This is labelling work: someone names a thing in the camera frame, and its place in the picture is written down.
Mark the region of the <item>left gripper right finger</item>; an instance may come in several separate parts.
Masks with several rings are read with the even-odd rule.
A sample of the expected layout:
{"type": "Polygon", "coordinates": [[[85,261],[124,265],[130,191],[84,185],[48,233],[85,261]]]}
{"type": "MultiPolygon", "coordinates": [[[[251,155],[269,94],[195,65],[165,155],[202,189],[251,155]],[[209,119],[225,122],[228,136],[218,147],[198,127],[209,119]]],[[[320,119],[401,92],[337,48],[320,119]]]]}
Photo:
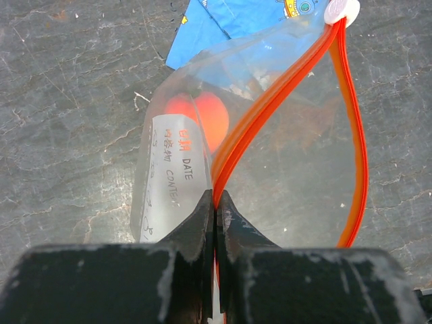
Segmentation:
{"type": "Polygon", "coordinates": [[[376,248],[281,248],[224,192],[216,214],[226,323],[426,323],[399,263],[376,248]]]}

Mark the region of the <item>clear zip bag orange zipper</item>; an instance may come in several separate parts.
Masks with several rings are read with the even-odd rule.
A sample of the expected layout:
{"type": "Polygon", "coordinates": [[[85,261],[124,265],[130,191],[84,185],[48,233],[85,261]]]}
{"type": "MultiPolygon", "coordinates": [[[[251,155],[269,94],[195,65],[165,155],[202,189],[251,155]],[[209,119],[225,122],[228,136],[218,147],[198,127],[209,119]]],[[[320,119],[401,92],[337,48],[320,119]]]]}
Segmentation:
{"type": "Polygon", "coordinates": [[[346,31],[358,1],[328,1],[322,16],[285,20],[203,49],[149,102],[130,227],[157,242],[210,190],[283,247],[352,245],[368,192],[367,146],[346,31]],[[217,95],[229,130],[211,153],[201,124],[167,114],[182,93],[217,95]]]}

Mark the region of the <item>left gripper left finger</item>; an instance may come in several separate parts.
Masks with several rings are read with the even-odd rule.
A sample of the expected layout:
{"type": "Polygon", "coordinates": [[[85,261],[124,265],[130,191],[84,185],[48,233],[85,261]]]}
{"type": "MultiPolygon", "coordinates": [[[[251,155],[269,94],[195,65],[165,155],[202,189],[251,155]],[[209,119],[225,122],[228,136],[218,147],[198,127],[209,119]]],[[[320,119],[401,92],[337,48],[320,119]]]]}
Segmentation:
{"type": "Polygon", "coordinates": [[[57,244],[22,255],[2,323],[206,323],[213,314],[213,198],[157,243],[57,244]]]}

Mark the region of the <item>orange peach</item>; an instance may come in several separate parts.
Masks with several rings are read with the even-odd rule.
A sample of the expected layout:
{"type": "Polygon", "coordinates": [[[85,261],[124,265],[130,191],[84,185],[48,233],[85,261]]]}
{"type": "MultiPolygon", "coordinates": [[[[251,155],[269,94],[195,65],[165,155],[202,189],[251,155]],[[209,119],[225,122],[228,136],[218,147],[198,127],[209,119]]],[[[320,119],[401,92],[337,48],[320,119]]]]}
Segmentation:
{"type": "Polygon", "coordinates": [[[200,120],[211,153],[219,148],[230,126],[225,105],[216,94],[209,91],[202,91],[195,98],[185,93],[178,94],[167,102],[165,112],[185,115],[197,124],[200,120]]]}

